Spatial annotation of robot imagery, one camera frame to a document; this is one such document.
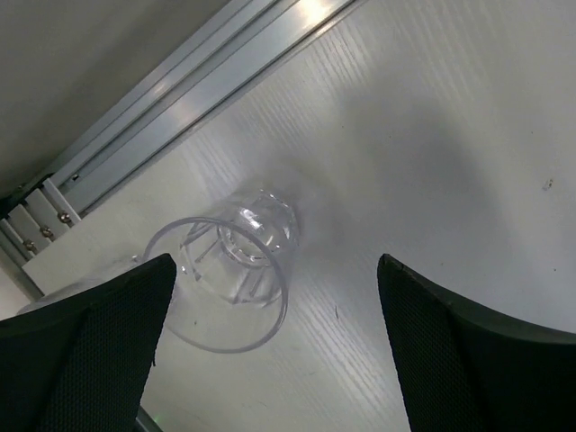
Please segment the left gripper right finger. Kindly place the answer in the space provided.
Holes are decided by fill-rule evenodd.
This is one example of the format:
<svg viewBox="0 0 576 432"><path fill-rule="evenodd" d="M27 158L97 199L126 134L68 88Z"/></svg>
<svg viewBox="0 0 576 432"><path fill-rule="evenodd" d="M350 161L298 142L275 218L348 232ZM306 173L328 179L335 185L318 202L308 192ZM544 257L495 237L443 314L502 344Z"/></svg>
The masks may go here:
<svg viewBox="0 0 576 432"><path fill-rule="evenodd" d="M413 431L573 431L575 336L510 317L384 254L382 315Z"/></svg>

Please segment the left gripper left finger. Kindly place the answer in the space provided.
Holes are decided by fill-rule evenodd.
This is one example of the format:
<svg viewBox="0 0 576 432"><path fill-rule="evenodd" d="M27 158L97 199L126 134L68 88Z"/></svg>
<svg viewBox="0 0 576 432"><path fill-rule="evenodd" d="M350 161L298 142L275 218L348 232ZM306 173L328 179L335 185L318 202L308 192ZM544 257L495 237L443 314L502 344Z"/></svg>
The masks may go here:
<svg viewBox="0 0 576 432"><path fill-rule="evenodd" d="M171 302L163 254L1 322L3 431L132 431Z"/></svg>

